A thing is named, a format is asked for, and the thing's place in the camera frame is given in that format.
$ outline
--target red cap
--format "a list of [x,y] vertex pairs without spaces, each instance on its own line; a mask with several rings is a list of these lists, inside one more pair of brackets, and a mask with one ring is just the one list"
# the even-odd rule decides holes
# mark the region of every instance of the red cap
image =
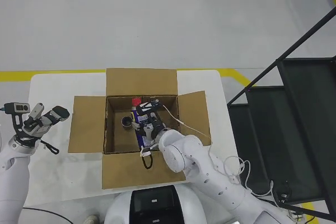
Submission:
[[133,98],[132,99],[132,105],[133,106],[138,106],[141,103],[142,103],[142,99],[141,98]]

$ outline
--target yellow floor line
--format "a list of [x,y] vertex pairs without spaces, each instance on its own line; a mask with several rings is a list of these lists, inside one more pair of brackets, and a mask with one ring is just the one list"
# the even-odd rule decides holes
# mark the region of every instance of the yellow floor line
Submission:
[[[245,78],[241,73],[232,68],[209,68],[209,69],[178,69],[178,70],[217,70],[221,77],[232,77],[237,82],[246,86],[250,81]],[[55,70],[55,71],[4,71],[0,72],[0,82],[20,82],[20,81],[30,81],[31,78],[36,74],[47,74],[47,73],[95,73],[95,72],[105,72],[104,69],[92,69],[92,70]]]
[[[306,208],[306,209],[309,209],[309,210],[315,210],[314,205],[311,202],[303,203],[303,204],[301,204],[301,206],[303,208]],[[310,220],[312,218],[313,218],[313,216],[309,216],[308,214],[306,215],[307,220]],[[309,222],[309,224],[319,224],[318,218],[314,218],[311,222]]]
[[30,81],[31,78],[36,74],[94,73],[94,72],[105,72],[105,70],[104,69],[93,69],[93,70],[57,70],[57,71],[7,71],[7,72],[0,72],[0,82]]

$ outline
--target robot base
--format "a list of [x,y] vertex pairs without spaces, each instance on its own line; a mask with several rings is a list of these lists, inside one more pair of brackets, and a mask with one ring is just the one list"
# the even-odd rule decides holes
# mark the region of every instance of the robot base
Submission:
[[207,224],[197,195],[184,184],[121,193],[108,209],[105,224]]

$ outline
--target box flap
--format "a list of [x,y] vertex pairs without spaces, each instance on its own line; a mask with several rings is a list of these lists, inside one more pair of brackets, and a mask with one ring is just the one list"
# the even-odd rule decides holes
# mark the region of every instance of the box flap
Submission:
[[150,184],[184,181],[183,172],[169,169],[161,152],[152,152],[153,166],[146,170],[139,153],[103,155],[102,189],[124,188]]
[[103,152],[105,96],[75,96],[68,152]]
[[177,71],[152,68],[108,68],[107,96],[177,95]]
[[[206,134],[207,136],[211,136],[205,91],[180,95],[178,96],[178,104],[179,118],[184,124]],[[180,132],[184,135],[193,134],[197,136],[205,146],[211,144],[209,138],[187,128],[184,125],[180,126]]]

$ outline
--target stair step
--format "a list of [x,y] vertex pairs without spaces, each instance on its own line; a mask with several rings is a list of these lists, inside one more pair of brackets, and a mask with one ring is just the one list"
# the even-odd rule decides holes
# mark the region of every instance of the stair step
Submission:
[[285,59],[278,69],[326,203],[336,214],[336,60]]
[[283,86],[252,87],[246,92],[259,147],[274,191],[287,203],[320,200],[321,188],[300,137]]
[[[270,189],[270,180],[265,170],[249,106],[248,104],[235,104],[229,106],[228,111],[237,153],[240,158],[249,160],[251,164],[248,187],[254,193],[264,194]],[[247,170],[240,175],[244,186],[247,175]]]

